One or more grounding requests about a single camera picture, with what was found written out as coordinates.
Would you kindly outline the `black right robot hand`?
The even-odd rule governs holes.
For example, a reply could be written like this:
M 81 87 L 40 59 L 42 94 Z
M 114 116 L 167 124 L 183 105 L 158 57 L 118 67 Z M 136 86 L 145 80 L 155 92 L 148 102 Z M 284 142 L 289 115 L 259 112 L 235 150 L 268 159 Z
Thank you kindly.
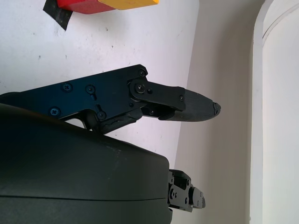
M 134 65 L 0 97 L 3 224 L 169 224 L 203 193 L 168 160 L 108 133 L 143 116 L 201 122 L 221 106 Z

